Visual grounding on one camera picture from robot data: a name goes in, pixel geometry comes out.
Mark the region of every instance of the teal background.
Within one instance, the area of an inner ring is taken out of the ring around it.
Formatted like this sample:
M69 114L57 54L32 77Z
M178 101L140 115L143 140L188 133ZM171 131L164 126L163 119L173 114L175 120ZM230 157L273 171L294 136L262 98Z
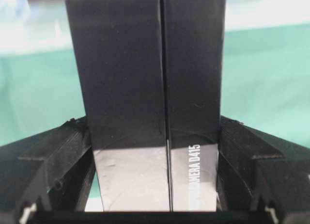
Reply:
M310 24L226 32L222 115L310 147L309 81ZM84 115L72 49L0 58L0 145Z

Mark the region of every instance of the glossy black surface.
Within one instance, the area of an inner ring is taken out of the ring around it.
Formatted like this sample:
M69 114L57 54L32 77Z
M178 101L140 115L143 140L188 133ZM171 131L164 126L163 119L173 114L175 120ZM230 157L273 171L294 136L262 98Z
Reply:
M159 0L66 0L94 149L165 146Z
M170 146L174 132L217 141L225 0L164 0Z

